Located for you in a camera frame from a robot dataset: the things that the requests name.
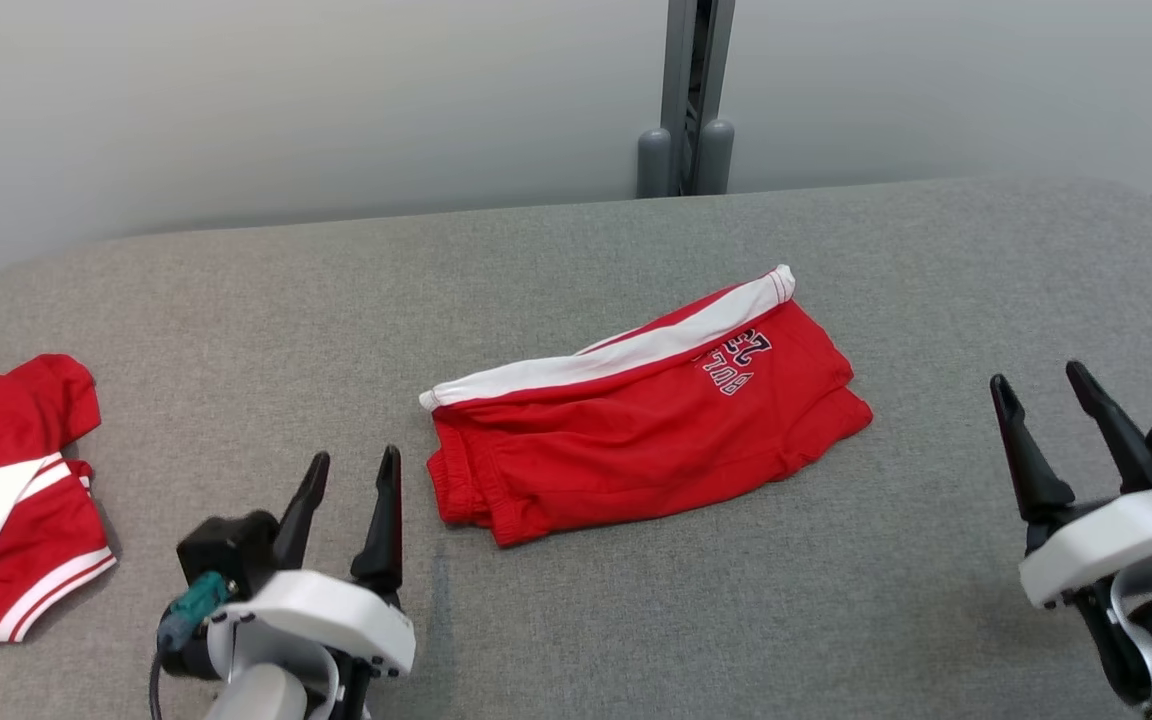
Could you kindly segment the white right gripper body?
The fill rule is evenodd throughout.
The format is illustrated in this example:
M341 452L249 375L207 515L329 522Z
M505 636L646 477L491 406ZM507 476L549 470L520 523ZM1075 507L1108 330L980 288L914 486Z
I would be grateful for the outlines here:
M1020 562L1030 606L1043 607L1152 558L1152 488L1115 498L1056 530Z

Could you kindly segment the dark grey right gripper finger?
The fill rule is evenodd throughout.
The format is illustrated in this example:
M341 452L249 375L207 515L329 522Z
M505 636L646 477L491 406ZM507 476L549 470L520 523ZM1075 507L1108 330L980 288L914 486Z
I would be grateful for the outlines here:
M1111 450L1121 479L1121 495L1152 488L1152 452L1149 450L1146 434L1140 432L1082 361L1068 361L1066 377L1083 414L1094 420L1102 442Z
M1020 518L1030 524L1055 520L1074 505L1073 488L1059 478L1030 434L1024 406L1005 374L991 377L990 392Z

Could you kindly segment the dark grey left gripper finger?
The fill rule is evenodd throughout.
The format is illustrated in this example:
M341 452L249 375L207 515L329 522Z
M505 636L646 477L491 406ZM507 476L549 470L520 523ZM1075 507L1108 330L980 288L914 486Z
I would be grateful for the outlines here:
M401 606L403 585L402 456L388 445L376 475L376 503L364 548L353 559L353 584L378 594L392 607Z
M332 462L329 452L316 452L298 488L293 493L291 501L285 507L278 533L271 546L278 570L300 569L303 566L308 533L314 520L314 511L325 495L329 462Z

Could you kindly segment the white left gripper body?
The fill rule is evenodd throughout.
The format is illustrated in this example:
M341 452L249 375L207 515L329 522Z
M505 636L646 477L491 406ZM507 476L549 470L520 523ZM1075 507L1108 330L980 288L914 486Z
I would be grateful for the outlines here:
M278 571L251 600L225 602L206 634L223 688L209 719L370 719L372 682L411 673L414 624L365 588Z

